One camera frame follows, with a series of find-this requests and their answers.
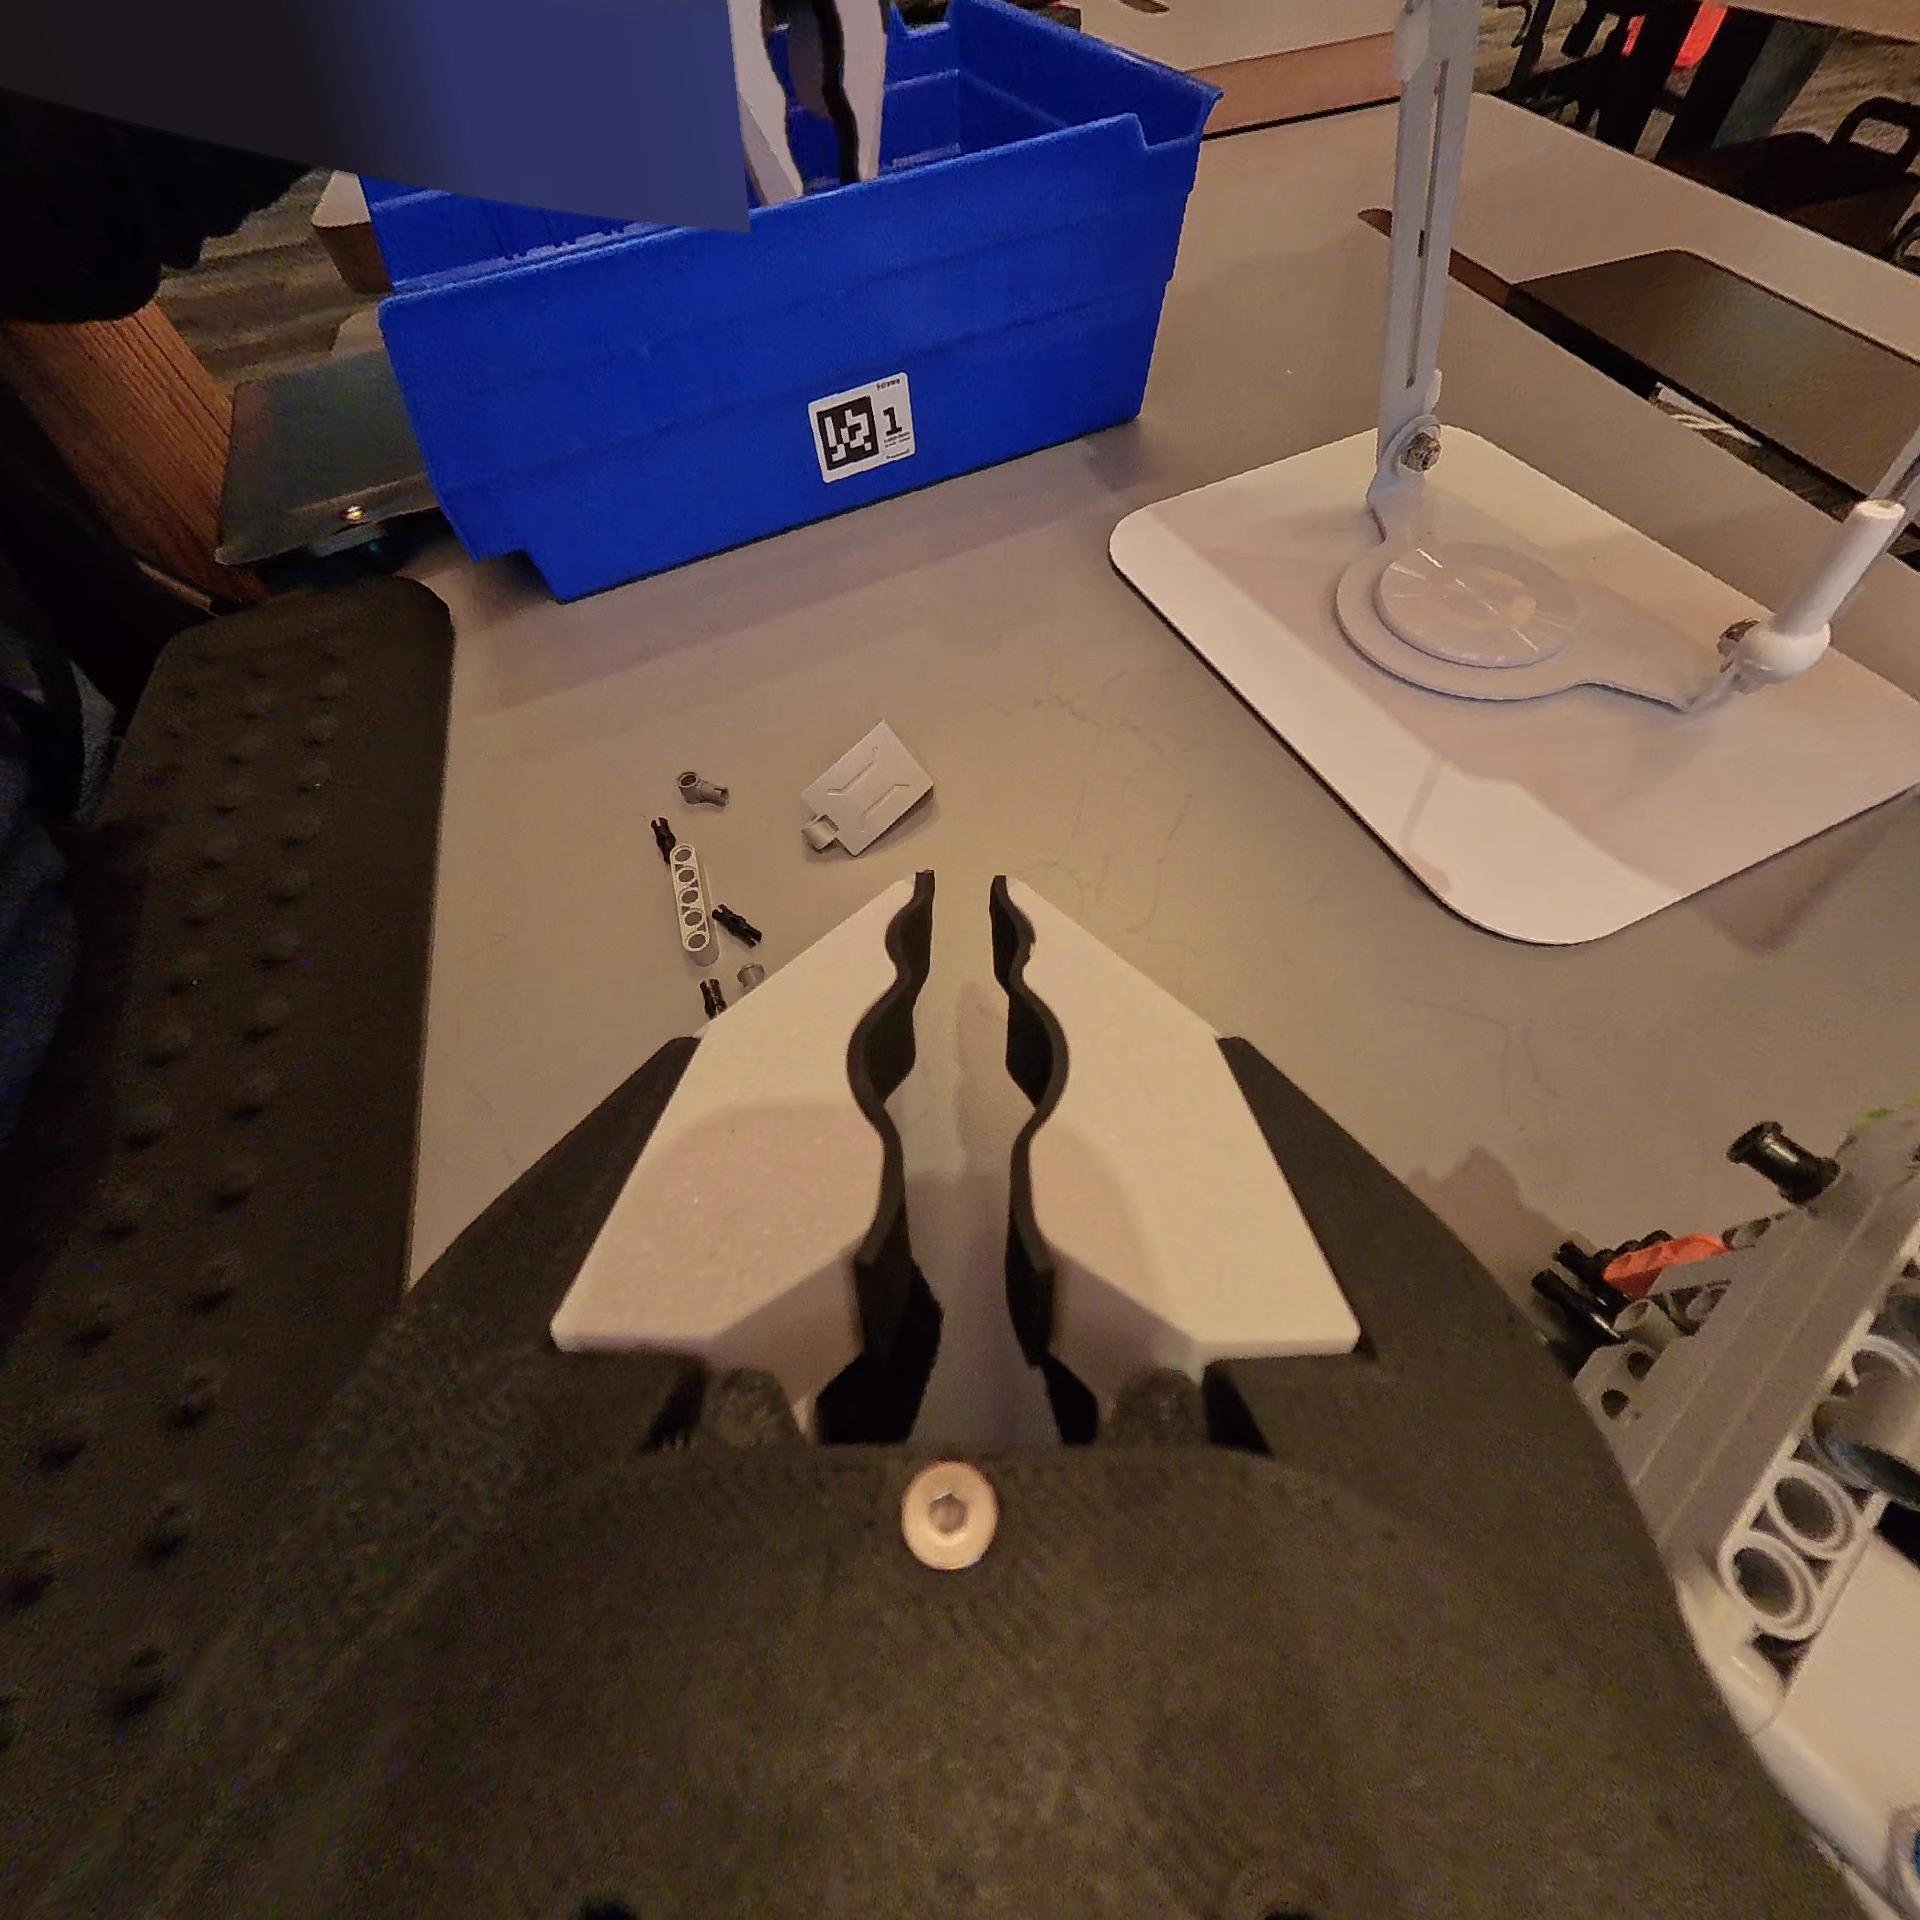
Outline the grey toy building model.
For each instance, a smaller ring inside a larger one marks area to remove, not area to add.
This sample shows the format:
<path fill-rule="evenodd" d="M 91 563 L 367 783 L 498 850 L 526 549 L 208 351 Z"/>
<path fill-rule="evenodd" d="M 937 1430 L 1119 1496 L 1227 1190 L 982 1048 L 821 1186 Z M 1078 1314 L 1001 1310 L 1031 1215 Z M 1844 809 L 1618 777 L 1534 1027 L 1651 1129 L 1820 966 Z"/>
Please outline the grey toy building model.
<path fill-rule="evenodd" d="M 1872 1917 L 1915 1917 L 1918 1119 L 1726 1159 L 1779 1210 L 1534 1275 L 1694 1649 Z"/>

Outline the black dimpled pad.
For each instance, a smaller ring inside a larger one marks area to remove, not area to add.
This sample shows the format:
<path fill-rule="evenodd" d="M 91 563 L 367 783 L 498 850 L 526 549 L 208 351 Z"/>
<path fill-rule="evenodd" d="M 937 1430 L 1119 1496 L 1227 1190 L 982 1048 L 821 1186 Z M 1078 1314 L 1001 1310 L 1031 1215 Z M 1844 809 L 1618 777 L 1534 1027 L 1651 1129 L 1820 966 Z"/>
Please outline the black dimpled pad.
<path fill-rule="evenodd" d="M 395 1307 L 451 712 L 418 584 L 153 672 L 3 1163 L 3 1774 L 146 1720 Z"/>

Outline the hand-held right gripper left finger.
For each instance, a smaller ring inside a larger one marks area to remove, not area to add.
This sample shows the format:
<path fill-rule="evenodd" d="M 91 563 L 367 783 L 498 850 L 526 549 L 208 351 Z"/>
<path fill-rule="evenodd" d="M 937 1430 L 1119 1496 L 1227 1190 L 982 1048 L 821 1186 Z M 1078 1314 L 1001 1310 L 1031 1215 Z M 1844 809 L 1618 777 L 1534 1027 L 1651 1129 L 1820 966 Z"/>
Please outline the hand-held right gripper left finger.
<path fill-rule="evenodd" d="M 562 1353 L 765 1373 L 815 1430 L 917 1424 L 940 1309 L 890 1097 L 935 885 L 890 885 L 710 1020 L 556 1309 Z"/>

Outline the metal plate with caster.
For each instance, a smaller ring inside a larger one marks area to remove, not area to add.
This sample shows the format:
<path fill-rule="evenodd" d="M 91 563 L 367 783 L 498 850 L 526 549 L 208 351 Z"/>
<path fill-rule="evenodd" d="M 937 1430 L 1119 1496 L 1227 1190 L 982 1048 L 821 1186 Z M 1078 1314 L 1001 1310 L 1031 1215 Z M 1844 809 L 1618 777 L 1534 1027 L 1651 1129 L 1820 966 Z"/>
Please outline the metal plate with caster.
<path fill-rule="evenodd" d="M 438 498 L 386 349 L 240 383 L 216 563 L 330 561 L 430 514 Z"/>

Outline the grey curved toy panel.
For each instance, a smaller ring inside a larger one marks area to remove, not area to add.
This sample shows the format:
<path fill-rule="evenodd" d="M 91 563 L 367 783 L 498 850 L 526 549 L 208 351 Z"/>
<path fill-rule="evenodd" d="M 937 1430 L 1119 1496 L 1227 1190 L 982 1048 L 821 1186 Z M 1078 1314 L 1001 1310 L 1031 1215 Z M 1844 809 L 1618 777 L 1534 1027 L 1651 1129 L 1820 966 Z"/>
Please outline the grey curved toy panel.
<path fill-rule="evenodd" d="M 933 792 L 931 774 L 887 721 L 867 733 L 803 791 L 809 850 L 865 855 Z"/>

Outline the white desk stand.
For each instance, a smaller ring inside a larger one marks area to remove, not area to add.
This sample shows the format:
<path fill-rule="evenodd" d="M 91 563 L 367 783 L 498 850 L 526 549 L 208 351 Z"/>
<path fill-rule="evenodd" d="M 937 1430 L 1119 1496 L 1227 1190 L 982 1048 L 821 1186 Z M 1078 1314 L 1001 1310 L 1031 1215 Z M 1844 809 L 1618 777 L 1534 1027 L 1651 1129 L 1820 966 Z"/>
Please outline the white desk stand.
<path fill-rule="evenodd" d="M 1476 18 L 1397 7 L 1375 439 L 1140 508 L 1108 557 L 1439 904 L 1570 947 L 1915 787 L 1915 702 L 1831 651 L 1915 454 L 1767 612 L 1443 427 Z"/>

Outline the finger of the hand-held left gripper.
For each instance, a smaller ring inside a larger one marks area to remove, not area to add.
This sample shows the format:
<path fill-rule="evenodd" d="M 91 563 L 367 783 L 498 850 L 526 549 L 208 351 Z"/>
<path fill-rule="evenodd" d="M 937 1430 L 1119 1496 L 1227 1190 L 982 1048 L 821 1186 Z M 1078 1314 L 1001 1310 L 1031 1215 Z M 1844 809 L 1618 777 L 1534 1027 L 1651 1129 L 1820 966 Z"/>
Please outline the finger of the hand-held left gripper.
<path fill-rule="evenodd" d="M 819 3 L 821 98 L 843 184 L 878 175 L 890 21 L 887 3 Z"/>
<path fill-rule="evenodd" d="M 788 80 L 793 100 L 823 111 L 823 30 L 815 5 L 732 3 L 729 38 L 734 98 L 741 156 L 757 197 L 765 206 L 805 196 L 803 177 L 790 152 L 788 92 L 769 57 L 772 25 L 785 25 Z"/>

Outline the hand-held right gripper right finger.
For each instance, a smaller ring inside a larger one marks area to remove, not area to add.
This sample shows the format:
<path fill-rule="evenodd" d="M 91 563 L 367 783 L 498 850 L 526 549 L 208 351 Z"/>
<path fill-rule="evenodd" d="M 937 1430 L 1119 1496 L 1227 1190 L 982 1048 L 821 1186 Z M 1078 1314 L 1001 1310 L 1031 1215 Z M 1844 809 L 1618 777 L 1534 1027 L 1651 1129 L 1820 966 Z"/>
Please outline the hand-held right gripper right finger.
<path fill-rule="evenodd" d="M 1021 881 L 991 884 L 1009 1159 L 1005 1307 L 1058 1430 L 1153 1373 L 1350 1357 L 1360 1325 L 1223 1037 Z"/>

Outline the ribbed wooden cabinet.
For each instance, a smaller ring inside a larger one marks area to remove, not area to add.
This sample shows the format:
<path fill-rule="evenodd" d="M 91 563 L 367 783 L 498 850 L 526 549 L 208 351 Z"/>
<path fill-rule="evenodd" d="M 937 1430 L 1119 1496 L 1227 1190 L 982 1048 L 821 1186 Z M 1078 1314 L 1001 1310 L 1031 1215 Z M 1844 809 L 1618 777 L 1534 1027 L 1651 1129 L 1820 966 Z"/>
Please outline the ribbed wooden cabinet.
<path fill-rule="evenodd" d="M 145 572 L 217 612 L 270 590 L 219 565 L 231 406 L 158 301 L 105 323 L 1 323 L 3 373 Z"/>

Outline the dark flat panel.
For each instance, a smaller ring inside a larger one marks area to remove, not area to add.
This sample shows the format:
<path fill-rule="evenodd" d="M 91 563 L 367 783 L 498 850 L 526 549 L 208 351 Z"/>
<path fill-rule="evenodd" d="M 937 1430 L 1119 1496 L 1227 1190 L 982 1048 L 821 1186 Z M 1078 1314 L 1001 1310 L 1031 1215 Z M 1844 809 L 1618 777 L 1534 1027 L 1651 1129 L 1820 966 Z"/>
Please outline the dark flat panel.
<path fill-rule="evenodd" d="M 1638 397 L 1675 395 L 1854 498 L 1915 501 L 1915 358 L 1683 252 L 1456 282 Z"/>

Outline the blue plastic bin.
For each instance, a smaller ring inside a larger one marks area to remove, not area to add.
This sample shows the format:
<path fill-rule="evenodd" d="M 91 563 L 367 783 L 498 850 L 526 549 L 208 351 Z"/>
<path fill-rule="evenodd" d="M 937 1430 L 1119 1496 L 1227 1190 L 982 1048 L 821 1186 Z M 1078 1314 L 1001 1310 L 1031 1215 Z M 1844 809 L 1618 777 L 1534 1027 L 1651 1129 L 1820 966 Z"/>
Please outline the blue plastic bin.
<path fill-rule="evenodd" d="M 743 235 L 367 180 L 384 346 L 475 563 L 602 590 L 1125 424 L 1218 87 L 1011 5 L 894 25 L 880 175 Z M 821 481 L 812 399 L 905 371 L 917 453 Z"/>

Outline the white printed tag label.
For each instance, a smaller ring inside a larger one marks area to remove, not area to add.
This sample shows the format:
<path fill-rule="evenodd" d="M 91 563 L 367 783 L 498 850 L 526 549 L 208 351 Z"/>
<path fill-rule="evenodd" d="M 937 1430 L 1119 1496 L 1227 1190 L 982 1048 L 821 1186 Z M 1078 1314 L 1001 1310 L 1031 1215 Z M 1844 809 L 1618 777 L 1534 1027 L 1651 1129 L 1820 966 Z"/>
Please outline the white printed tag label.
<path fill-rule="evenodd" d="M 861 477 L 917 453 L 905 371 L 812 399 L 807 417 L 824 483 Z"/>

